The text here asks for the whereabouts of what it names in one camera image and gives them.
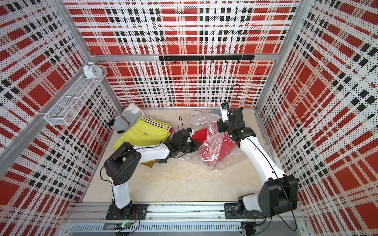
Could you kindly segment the clear plastic vacuum bag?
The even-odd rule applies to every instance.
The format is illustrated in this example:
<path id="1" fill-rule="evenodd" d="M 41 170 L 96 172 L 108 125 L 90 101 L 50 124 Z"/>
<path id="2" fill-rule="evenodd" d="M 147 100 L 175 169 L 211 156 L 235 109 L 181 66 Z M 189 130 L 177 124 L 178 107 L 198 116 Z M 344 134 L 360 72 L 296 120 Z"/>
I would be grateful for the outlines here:
<path id="1" fill-rule="evenodd" d="M 247 156 L 238 148 L 227 133 L 219 133 L 217 121 L 220 115 L 207 113 L 189 116 L 188 122 L 194 129 L 194 141 L 200 141 L 198 150 L 180 155 L 182 161 L 206 167 L 209 170 L 222 170 L 247 160 Z"/>

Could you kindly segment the brown garment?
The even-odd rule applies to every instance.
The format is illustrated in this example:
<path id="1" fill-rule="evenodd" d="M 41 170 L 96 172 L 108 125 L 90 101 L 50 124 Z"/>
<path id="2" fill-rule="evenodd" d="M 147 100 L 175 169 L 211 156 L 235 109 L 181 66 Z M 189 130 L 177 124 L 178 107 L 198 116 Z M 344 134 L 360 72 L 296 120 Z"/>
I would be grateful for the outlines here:
<path id="1" fill-rule="evenodd" d="M 142 165 L 145 165 L 147 167 L 152 168 L 154 166 L 154 164 L 156 164 L 156 163 L 159 164 L 160 160 L 156 159 L 156 160 L 153 160 L 153 161 L 143 162 Z"/>

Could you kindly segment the yellow garment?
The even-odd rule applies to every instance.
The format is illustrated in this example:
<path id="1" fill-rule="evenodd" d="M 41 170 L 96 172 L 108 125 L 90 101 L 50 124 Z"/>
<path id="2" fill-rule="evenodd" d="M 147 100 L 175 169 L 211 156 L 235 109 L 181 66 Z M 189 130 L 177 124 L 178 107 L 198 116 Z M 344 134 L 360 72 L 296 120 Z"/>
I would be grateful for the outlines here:
<path id="1" fill-rule="evenodd" d="M 124 163 L 123 158 L 126 161 L 132 161 L 135 156 L 135 162 L 143 163 L 153 161 L 156 159 L 167 158 L 167 148 L 158 147 L 167 141 L 171 135 L 172 128 L 169 124 L 156 121 L 152 118 L 140 117 L 136 124 L 124 134 L 115 144 L 114 149 L 118 149 L 124 143 L 130 143 L 135 146 L 135 149 L 128 153 L 125 152 L 119 156 L 112 154 L 104 163 L 105 166 L 110 162 Z"/>

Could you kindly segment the dark grey trousers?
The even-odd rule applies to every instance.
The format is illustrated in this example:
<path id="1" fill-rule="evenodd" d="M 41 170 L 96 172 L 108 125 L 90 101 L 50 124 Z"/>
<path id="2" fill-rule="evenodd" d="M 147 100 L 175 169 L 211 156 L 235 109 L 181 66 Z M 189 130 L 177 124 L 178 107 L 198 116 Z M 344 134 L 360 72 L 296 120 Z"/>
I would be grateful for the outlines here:
<path id="1" fill-rule="evenodd" d="M 165 164 L 165 163 L 167 163 L 167 161 L 168 161 L 168 158 L 160 159 L 159 164 Z"/>

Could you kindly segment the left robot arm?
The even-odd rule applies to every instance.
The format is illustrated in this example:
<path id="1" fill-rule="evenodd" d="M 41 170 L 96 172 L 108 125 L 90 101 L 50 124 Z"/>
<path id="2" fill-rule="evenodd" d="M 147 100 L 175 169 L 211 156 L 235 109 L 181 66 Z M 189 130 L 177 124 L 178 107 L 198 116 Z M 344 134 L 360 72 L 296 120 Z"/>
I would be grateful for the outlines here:
<path id="1" fill-rule="evenodd" d="M 129 180 L 139 164 L 153 160 L 165 163 L 170 158 L 178 158 L 180 153 L 185 155 L 199 150 L 201 142 L 194 140 L 190 132 L 189 128 L 179 130 L 170 141 L 152 146 L 134 146 L 124 142 L 114 151 L 103 167 L 112 186 L 112 206 L 117 212 L 132 208 Z"/>

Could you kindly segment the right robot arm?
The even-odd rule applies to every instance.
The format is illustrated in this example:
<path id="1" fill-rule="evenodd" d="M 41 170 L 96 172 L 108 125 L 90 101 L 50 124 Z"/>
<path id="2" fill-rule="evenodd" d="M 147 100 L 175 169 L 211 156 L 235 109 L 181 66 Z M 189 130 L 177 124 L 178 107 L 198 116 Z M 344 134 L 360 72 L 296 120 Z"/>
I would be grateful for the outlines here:
<path id="1" fill-rule="evenodd" d="M 230 108 L 227 102 L 220 106 L 218 132 L 226 132 L 254 165 L 262 182 L 259 193 L 239 198 L 240 213 L 260 211 L 266 217 L 297 209 L 298 181 L 281 170 L 262 148 L 257 135 L 245 127 L 243 108 Z"/>

